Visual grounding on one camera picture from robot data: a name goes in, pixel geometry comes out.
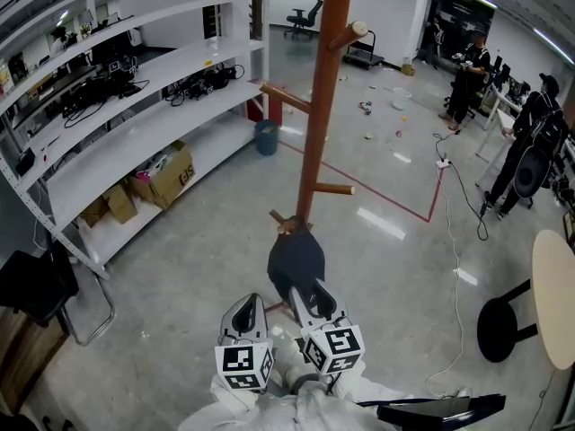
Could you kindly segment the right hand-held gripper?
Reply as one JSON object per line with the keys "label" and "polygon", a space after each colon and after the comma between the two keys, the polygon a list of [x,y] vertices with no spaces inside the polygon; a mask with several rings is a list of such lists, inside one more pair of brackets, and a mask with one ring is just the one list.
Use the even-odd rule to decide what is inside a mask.
{"label": "right hand-held gripper", "polygon": [[346,303],[324,281],[317,280],[309,295],[292,287],[289,301],[302,329],[303,355],[319,375],[346,372],[363,358],[359,326],[351,323]]}

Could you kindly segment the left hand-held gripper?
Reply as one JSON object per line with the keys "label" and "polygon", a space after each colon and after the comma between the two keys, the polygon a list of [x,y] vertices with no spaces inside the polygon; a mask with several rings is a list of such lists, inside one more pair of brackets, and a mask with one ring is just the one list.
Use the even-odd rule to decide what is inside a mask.
{"label": "left hand-held gripper", "polygon": [[[220,334],[267,338],[268,322],[261,296],[252,293],[235,302],[222,317]],[[272,350],[270,339],[215,347],[217,374],[230,391],[265,391],[274,366]]]}

